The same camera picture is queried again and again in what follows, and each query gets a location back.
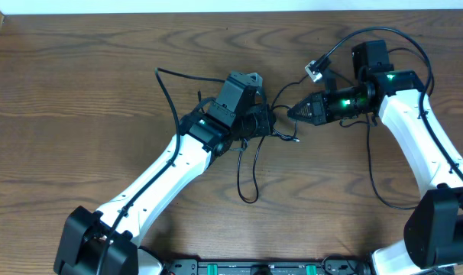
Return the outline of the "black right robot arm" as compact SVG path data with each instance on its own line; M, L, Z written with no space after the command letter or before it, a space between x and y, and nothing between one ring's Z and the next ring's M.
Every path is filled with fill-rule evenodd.
M403 240L371 253L374 274L422 274L463 264L463 158L444 132L412 70L396 71L383 40L352 48L356 86L332 79L287 115L315 126L371 113L397 140L416 178L421 200Z

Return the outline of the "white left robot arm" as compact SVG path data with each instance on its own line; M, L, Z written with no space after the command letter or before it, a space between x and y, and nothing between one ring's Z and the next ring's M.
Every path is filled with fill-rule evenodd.
M217 97L182 118L164 152L127 189L95 212L80 206L66 219L53 270L57 274L160 274L163 263L141 248L152 224L176 195L236 141L272 132L274 118L257 73L231 72Z

